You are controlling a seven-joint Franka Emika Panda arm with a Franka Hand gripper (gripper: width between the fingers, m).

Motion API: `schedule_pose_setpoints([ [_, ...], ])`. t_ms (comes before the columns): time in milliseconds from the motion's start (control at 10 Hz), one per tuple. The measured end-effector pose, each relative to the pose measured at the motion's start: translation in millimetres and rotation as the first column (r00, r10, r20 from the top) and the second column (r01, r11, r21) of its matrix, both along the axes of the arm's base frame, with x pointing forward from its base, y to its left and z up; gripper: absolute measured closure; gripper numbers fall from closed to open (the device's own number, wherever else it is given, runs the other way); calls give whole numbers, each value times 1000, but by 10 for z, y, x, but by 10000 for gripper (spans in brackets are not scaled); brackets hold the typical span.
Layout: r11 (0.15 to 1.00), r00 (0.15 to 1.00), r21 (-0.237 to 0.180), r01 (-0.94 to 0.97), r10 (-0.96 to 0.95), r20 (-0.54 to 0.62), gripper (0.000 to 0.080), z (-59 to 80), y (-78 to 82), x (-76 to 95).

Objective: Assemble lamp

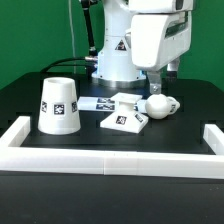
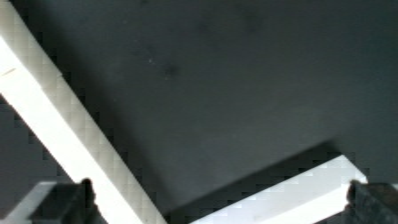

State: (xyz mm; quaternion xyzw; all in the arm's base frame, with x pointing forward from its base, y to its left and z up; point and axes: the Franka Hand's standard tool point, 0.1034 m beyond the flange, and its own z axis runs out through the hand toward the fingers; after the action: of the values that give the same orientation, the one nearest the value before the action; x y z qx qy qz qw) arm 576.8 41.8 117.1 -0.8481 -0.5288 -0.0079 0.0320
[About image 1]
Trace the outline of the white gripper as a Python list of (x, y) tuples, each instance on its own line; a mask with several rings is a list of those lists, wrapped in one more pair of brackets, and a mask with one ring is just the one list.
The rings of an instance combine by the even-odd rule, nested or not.
[(173, 14), (135, 14), (126, 31), (130, 35), (132, 63), (145, 70), (150, 93), (161, 93), (161, 68), (167, 65), (167, 78), (177, 78), (180, 57), (191, 44), (192, 15), (190, 12)]

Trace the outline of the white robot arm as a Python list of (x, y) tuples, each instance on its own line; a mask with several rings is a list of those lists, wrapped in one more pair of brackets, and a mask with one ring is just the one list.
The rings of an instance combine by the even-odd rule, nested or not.
[(95, 82), (118, 88), (150, 85), (162, 89), (163, 69), (175, 76), (191, 44), (194, 0), (102, 0), (104, 45)]

